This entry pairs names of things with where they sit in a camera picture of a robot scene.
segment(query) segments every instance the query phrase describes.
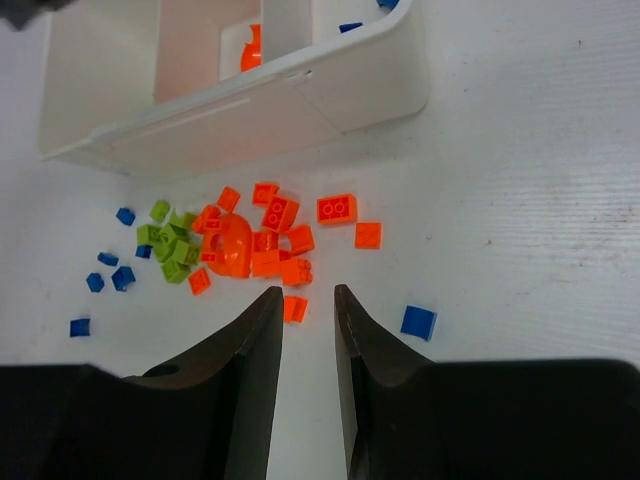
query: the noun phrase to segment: blue lego piece in bin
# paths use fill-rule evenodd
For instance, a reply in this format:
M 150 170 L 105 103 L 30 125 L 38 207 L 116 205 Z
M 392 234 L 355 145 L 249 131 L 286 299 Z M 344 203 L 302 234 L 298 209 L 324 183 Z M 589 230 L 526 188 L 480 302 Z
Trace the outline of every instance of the blue lego piece in bin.
M 111 253 L 100 252 L 98 254 L 98 261 L 110 267 L 115 267 L 120 259 Z
M 362 26 L 362 22 L 343 23 L 338 28 L 340 29 L 340 33 L 346 33 L 346 32 L 349 32 L 351 30 L 355 30 L 356 28 L 359 28 L 361 26 Z
M 104 288 L 104 280 L 102 279 L 102 275 L 97 272 L 90 273 L 87 277 L 87 285 L 89 285 L 89 290 L 93 293 L 99 293 Z
M 140 245 L 136 248 L 136 257 L 140 258 L 151 258 L 151 249 L 153 247 L 151 245 Z
M 127 286 L 136 281 L 136 277 L 133 275 L 131 267 L 120 267 L 116 270 L 116 273 L 111 275 L 113 286 L 116 287 L 118 292 L 126 292 Z
M 136 220 L 136 214 L 130 208 L 121 208 L 118 210 L 118 213 L 116 213 L 116 218 L 127 227 L 130 227 Z
M 400 0 L 378 0 L 378 5 L 380 7 L 386 7 L 389 10 L 393 10 L 398 5 Z
M 71 320 L 71 326 L 69 328 L 69 337 L 88 337 L 90 318 L 79 318 L 77 320 Z
M 407 305 L 402 320 L 402 333 L 407 333 L 416 337 L 424 338 L 427 342 L 431 340 L 433 329 L 436 326 L 438 314 L 424 308 Z

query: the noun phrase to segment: white table surface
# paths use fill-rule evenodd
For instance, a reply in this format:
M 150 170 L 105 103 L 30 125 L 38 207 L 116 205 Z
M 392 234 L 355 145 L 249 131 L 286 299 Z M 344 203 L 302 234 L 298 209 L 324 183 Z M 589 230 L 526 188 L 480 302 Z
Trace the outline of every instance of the white table surface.
M 177 184 L 35 159 L 45 31 L 0 26 L 0 362 L 91 362 L 141 374 L 231 321 L 268 282 L 214 279 L 202 298 L 134 258 L 153 202 L 215 201 L 277 180 L 315 199 L 351 191 L 385 224 L 383 250 L 353 229 L 314 224 L 315 280 L 303 325 L 286 325 L 269 479 L 345 477 L 333 286 L 348 284 L 399 334 L 404 306 L 435 308 L 434 360 L 615 357 L 640 365 L 640 3 L 634 0 L 425 2 L 432 96 L 419 115 L 332 145 Z M 381 94 L 392 95 L 393 86 Z M 127 294 L 89 293 L 113 250 L 138 277 Z M 90 338 L 69 320 L 92 318 Z

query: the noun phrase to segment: green lego brick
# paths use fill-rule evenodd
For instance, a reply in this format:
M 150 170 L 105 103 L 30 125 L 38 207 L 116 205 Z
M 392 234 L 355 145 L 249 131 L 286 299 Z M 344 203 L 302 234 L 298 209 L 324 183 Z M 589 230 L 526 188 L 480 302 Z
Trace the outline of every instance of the green lego brick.
M 170 258 L 162 264 L 162 273 L 167 283 L 182 283 L 191 273 L 191 268 Z
M 176 227 L 184 228 L 185 230 L 191 230 L 191 224 L 196 218 L 198 218 L 198 216 L 191 212 L 186 212 L 183 216 L 180 216 L 176 213 L 174 208 L 173 212 L 171 212 L 171 216 L 169 217 L 169 223 Z
M 169 202 L 158 200 L 151 209 L 151 213 L 149 213 L 149 216 L 156 222 L 162 223 L 164 222 L 167 213 L 169 213 L 169 210 L 171 210 L 171 205 L 169 205 Z
M 167 223 L 160 229 L 160 239 L 162 243 L 173 248 L 178 240 L 189 240 L 189 232 L 184 228 Z
M 166 245 L 164 243 L 158 243 L 153 246 L 153 254 L 160 263 L 164 263 L 171 258 L 175 245 Z
M 201 250 L 197 245 L 192 245 L 184 240 L 178 240 L 171 258 L 184 265 L 197 265 L 200 263 Z
M 160 227 L 157 225 L 143 225 L 136 230 L 138 245 L 157 245 L 160 240 Z

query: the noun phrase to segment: white storage container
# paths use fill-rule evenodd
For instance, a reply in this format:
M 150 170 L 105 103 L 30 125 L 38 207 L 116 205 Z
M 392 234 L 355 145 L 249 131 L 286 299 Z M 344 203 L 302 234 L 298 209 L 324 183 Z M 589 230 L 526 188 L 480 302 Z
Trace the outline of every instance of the white storage container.
M 80 0 L 48 22 L 44 158 L 164 181 L 427 102 L 417 0 L 388 14 L 375 0 Z M 263 65 L 240 74 L 252 23 Z

